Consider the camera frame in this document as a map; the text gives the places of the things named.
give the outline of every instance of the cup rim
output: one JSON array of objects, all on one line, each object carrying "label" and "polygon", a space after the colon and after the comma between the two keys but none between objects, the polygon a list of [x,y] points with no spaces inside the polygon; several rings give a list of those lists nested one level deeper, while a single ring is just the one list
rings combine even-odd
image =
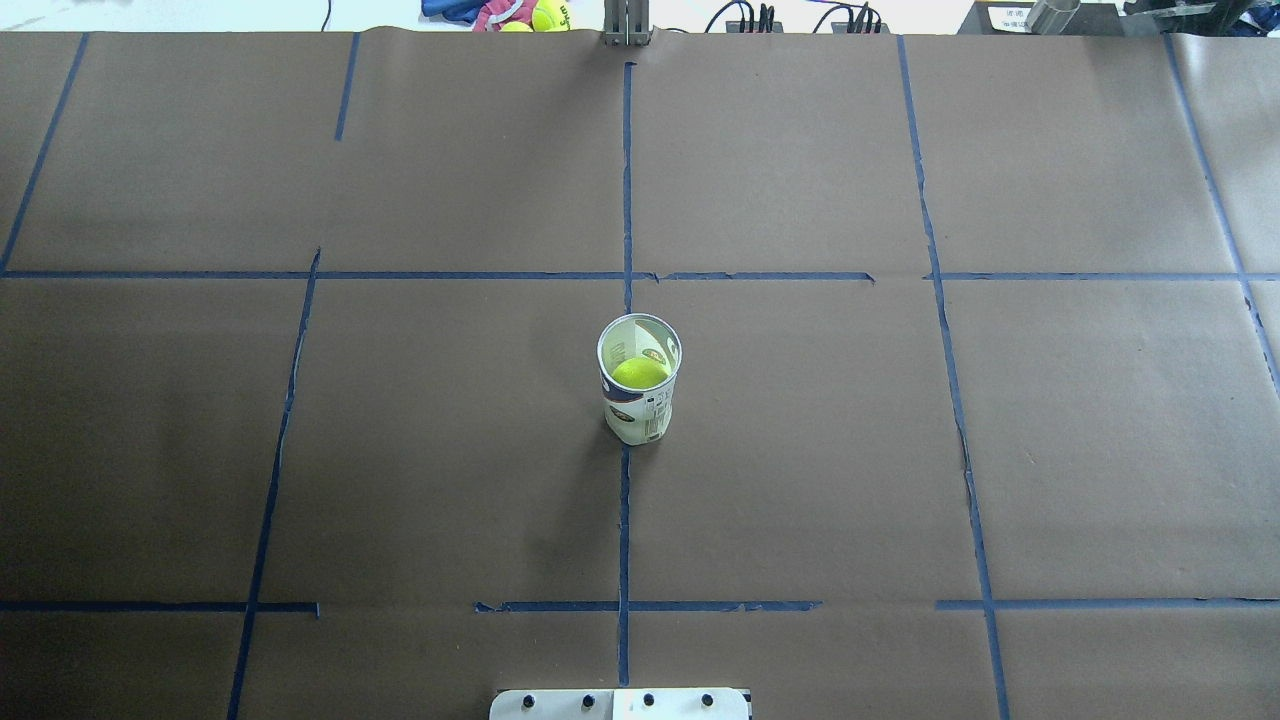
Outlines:
[{"label": "cup rim", "polygon": [[[671,368],[671,373],[667,375],[667,379],[662,380],[660,383],[658,383],[658,384],[655,384],[653,387],[639,388],[639,387],[625,386],[625,384],[620,383],[618,380],[613,379],[613,375],[611,375],[609,372],[604,369],[604,337],[607,334],[609,334],[609,331],[612,331],[614,328],[614,325],[617,325],[620,323],[623,323],[626,320],[634,320],[635,318],[645,318],[645,319],[654,320],[655,323],[660,324],[663,328],[667,329],[667,332],[671,333],[671,337],[676,341],[676,348],[680,350],[680,352],[676,355],[676,364],[675,364],[675,366]],[[662,388],[662,387],[664,387],[664,386],[667,386],[669,383],[676,382],[676,373],[680,372],[680,365],[684,361],[685,361],[685,343],[682,343],[680,341],[680,336],[676,333],[676,328],[671,327],[671,323],[668,323],[667,320],[663,320],[662,318],[659,318],[657,315],[650,315],[649,313],[627,313],[626,315],[622,315],[621,318],[616,318],[612,323],[609,323],[608,325],[604,325],[604,329],[600,331],[600,338],[595,341],[595,364],[600,369],[600,377],[603,377],[605,379],[605,382],[613,383],[613,384],[618,386],[620,388],[622,388],[622,389],[625,389],[627,392],[634,392],[636,395],[643,395],[643,393],[646,393],[646,392],[653,392],[653,391],[659,389],[659,388]]]}]

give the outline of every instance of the white sticker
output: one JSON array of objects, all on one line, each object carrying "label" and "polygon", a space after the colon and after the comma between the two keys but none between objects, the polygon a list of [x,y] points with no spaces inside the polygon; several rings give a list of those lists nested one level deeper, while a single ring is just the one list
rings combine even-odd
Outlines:
[{"label": "white sticker", "polygon": [[1030,8],[987,8],[991,27],[1001,32],[1027,32],[1027,15]]}]

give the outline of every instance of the white floor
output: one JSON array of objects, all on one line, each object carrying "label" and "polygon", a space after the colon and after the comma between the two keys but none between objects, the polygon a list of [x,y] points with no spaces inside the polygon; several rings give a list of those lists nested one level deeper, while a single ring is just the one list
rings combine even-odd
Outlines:
[{"label": "white floor", "polygon": [[[599,28],[600,0],[570,0],[580,27]],[[653,0],[658,27],[701,32],[723,0]],[[874,0],[893,32],[950,35],[960,27],[972,0]],[[829,8],[808,0],[777,0],[776,19],[787,32],[809,32]],[[316,31],[326,0],[5,0],[0,29],[120,32],[265,32]],[[724,18],[737,17],[736,12]],[[832,15],[841,19],[842,14]],[[422,17],[417,0],[333,0],[332,31],[378,26],[461,31],[466,27]]]}]

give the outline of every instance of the pink cloth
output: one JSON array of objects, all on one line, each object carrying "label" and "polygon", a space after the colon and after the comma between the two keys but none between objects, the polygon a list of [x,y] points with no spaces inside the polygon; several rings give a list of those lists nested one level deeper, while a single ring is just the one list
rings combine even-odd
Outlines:
[{"label": "pink cloth", "polygon": [[[492,18],[499,18],[511,10],[513,5],[520,3],[520,8],[516,9],[511,17],[502,20],[489,23]],[[471,29],[474,32],[486,32],[486,31],[499,31],[502,26],[512,22],[520,20],[525,24],[532,24],[534,20],[534,6],[538,5],[538,0],[489,0],[480,8],[480,14],[476,17],[476,24]]]}]

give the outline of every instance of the cup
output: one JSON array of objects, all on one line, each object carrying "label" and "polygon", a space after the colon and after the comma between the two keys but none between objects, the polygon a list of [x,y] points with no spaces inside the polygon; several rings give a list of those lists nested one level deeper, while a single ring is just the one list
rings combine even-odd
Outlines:
[{"label": "cup", "polygon": [[600,333],[604,421],[622,442],[644,445],[667,433],[681,355],[676,331],[654,315],[623,315]]}]

